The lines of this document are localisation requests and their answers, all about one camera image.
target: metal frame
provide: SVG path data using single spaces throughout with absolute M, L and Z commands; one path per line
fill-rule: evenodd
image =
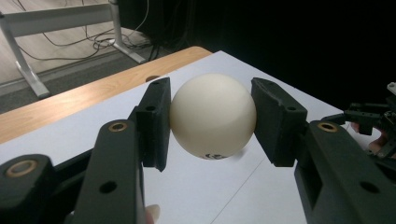
M 0 11 L 0 26 L 17 59 L 16 65 L 39 99 L 49 97 L 50 91 L 24 59 L 15 38 L 107 21 L 113 21 L 114 25 L 115 43 L 113 46 L 137 63 L 145 63 L 146 59 L 128 49 L 122 41 L 117 0 L 109 1 L 109 4 L 84 7 L 55 8 L 9 14 L 3 14 Z

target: white ball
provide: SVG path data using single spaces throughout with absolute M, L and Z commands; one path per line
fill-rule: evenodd
M 208 160 L 232 156 L 253 135 L 256 106 L 239 81 L 223 74 L 204 74 L 177 91 L 170 108 L 176 140 L 190 154 Z

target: wooden tabletop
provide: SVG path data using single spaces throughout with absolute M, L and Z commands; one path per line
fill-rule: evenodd
M 0 115 L 0 144 L 98 104 L 146 82 L 202 59 L 211 52 L 190 47 L 110 77 L 66 91 Z

